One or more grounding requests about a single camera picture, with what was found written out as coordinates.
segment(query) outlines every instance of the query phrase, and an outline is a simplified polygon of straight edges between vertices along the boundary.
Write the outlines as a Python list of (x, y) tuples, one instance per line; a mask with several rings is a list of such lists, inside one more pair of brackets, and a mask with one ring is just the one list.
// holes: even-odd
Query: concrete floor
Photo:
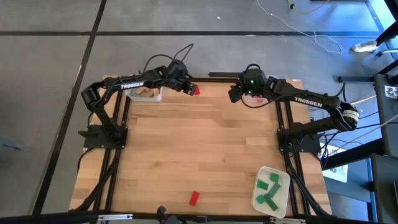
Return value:
[[(377, 31), (365, 3), (331, 3), (309, 15), (291, 11), (285, 1), (260, 3), (290, 25), (304, 31)], [(309, 10), (318, 3), (295, 1)], [(100, 0), (29, 2), (0, 0), (0, 31), (3, 30), (91, 30)], [(291, 31), (258, 8), (256, 1), (108, 1), (99, 30), (264, 30)], [(392, 62), (390, 55), (349, 51), (353, 44), (371, 40), (361, 37), (334, 38), (343, 53), (323, 51), (308, 37), (238, 36), (128, 36), (97, 37), (81, 87), (103, 75), (127, 75), (143, 69), (154, 54), (173, 55), (194, 43), (186, 59), (190, 74), (239, 72), (258, 63), (267, 75), (296, 78), (310, 91), (335, 94), (341, 85), (338, 75), (364, 75), (361, 65), (380, 70)], [(0, 217), (25, 215), (37, 190), (43, 167), (60, 124), (78, 72), (87, 37), (0, 37), (0, 137), (25, 145), (21, 151), (0, 150)], [(318, 41), (338, 50), (326, 38)], [(151, 62), (155, 67), (167, 60)], [(348, 101), (371, 96), (371, 85), (347, 85)], [(377, 110), (371, 101), (359, 105), (364, 114)], [(88, 111), (80, 96), (72, 114), (61, 155), (44, 207), (45, 213), (67, 211), (76, 178), (76, 163)], [(361, 124), (378, 122), (377, 115)], [(341, 135), (351, 140), (360, 131)], [(363, 143), (377, 138), (375, 133)]]

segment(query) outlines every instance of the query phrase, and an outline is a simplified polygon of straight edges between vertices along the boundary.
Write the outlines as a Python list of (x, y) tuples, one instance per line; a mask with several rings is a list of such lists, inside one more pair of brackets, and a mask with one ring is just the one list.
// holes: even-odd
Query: wooden table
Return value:
[[(301, 81), (289, 83), (302, 88)], [(241, 102), (230, 102), (230, 83), (197, 84), (198, 96), (165, 88), (160, 103), (131, 103), (112, 211), (155, 213), (163, 205), (168, 213), (264, 215), (251, 206), (256, 173), (262, 166), (285, 171), (278, 150), (275, 104), (250, 109)], [(115, 99), (116, 94), (106, 105), (108, 114), (113, 112)], [(309, 122), (305, 105), (291, 106), (294, 121)], [(70, 208), (79, 206), (93, 190), (103, 155), (104, 149), (95, 149), (83, 158)], [(331, 213), (319, 161), (309, 153), (300, 155), (306, 186)], [(194, 190), (200, 196), (197, 205), (191, 206)], [(100, 208), (104, 208), (107, 186), (103, 193)], [(303, 213), (298, 188), (296, 196)]]

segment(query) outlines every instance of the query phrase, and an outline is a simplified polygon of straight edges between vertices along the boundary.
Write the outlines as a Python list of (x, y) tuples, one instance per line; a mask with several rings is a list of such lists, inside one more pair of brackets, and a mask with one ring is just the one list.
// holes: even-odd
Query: shoe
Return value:
[(356, 44), (354, 45), (351, 50), (355, 51), (355, 52), (373, 52), (375, 50), (377, 50), (379, 47), (376, 46), (377, 42), (375, 40), (373, 41), (369, 41), (366, 43), (362, 43), (362, 44)]

